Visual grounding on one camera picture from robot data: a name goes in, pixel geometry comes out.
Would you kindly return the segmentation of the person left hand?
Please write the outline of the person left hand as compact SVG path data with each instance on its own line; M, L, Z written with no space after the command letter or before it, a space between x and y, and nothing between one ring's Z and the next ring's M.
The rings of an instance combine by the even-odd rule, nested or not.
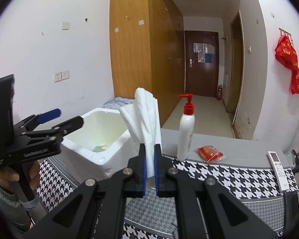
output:
M34 161L29 172L29 185L32 190L40 187L40 165L38 161ZM10 167L5 167L0 171L0 187L8 191L10 194L14 193L11 182L19 181L19 174Z

